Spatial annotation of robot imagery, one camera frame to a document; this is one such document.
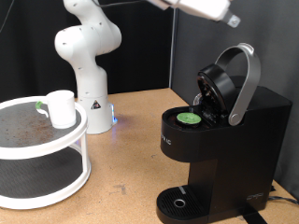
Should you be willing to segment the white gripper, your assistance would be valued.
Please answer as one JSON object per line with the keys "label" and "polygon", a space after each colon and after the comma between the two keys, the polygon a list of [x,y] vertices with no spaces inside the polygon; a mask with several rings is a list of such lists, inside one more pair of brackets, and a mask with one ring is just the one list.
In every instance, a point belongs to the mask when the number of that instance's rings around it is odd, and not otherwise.
{"label": "white gripper", "polygon": [[223,21],[232,28],[241,22],[229,7],[230,0],[148,0],[161,9],[178,8],[183,12],[196,17],[213,21]]}

